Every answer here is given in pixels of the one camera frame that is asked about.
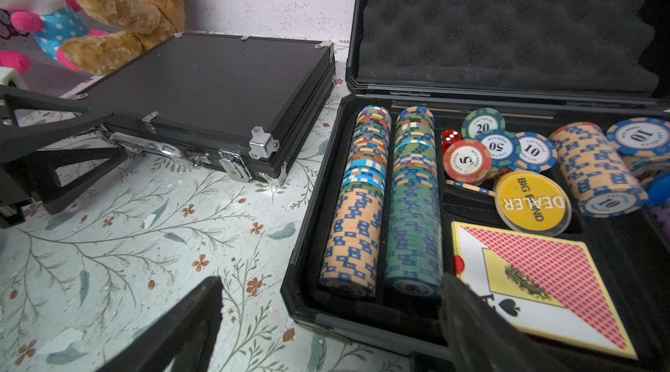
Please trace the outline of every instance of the red die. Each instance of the red die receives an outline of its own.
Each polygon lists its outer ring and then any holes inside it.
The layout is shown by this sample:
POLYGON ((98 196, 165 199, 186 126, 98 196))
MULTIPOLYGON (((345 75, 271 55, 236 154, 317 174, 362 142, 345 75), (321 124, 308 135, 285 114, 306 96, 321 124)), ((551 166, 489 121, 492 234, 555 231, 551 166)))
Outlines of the red die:
POLYGON ((442 132, 442 152, 446 152, 454 142, 461 140, 461 135, 458 131, 453 129, 447 129, 445 132, 442 132))

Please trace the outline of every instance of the black foam lid lining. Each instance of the black foam lid lining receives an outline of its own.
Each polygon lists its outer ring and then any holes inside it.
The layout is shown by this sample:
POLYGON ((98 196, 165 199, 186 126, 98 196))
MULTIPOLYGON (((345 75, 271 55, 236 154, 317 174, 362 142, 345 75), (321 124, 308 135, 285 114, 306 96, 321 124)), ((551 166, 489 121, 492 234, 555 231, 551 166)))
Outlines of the black foam lid lining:
POLYGON ((486 89, 637 92, 654 28, 645 0, 366 0, 358 80, 486 89))

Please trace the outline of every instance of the pink plush foot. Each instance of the pink plush foot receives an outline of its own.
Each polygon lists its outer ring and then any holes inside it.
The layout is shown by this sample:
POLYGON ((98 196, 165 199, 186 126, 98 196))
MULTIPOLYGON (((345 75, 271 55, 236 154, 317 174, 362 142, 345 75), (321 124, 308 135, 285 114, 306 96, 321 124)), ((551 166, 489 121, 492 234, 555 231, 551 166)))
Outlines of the pink plush foot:
POLYGON ((30 59, 19 52, 3 50, 0 51, 0 66, 14 68, 22 75, 30 69, 30 59))
POLYGON ((55 57, 58 58, 58 62, 60 62, 63 66, 66 66, 71 70, 79 71, 79 68, 72 64, 68 58, 65 58, 65 54, 62 50, 59 49, 58 52, 56 52, 55 57))

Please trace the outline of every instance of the yellow button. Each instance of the yellow button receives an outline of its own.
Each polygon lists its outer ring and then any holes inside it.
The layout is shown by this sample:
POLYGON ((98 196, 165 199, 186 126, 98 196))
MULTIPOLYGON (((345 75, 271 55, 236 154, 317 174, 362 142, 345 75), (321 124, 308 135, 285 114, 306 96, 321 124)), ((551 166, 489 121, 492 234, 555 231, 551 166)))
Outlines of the yellow button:
POLYGON ((561 223, 570 209, 561 186, 533 172, 506 174, 498 181, 495 192, 500 216, 525 230, 550 230, 561 223))

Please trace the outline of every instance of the poker chip case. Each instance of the poker chip case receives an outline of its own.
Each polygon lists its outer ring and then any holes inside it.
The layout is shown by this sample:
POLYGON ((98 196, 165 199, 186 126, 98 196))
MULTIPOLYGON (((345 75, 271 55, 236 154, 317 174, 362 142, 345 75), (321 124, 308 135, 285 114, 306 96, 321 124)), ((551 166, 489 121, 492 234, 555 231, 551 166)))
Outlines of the poker chip case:
MULTIPOLYGON (((467 357, 455 356, 456 344, 444 338, 440 310, 449 307, 386 286, 381 256, 373 296, 347 298, 318 283, 358 113, 386 108, 393 138, 400 112, 425 106, 437 142, 482 107, 501 112, 509 132, 545 137, 576 121, 606 132, 634 117, 670 120, 670 73, 663 65, 670 57, 669 8, 667 0, 356 0, 347 59, 352 94, 340 103, 283 280, 290 316, 345 342, 402 355, 467 357)), ((490 196, 446 184, 436 150, 444 274, 453 276, 453 221, 508 227, 490 196)), ((637 360, 529 335, 533 347, 574 371, 663 370, 670 362, 670 247, 662 233, 646 210, 585 217, 559 167, 543 174, 572 202, 572 219, 557 238, 586 244, 637 360)), ((387 250, 392 176, 385 186, 380 254, 387 250)))
POLYGON ((110 141, 282 183, 333 88, 332 42, 177 33, 79 92, 110 141))

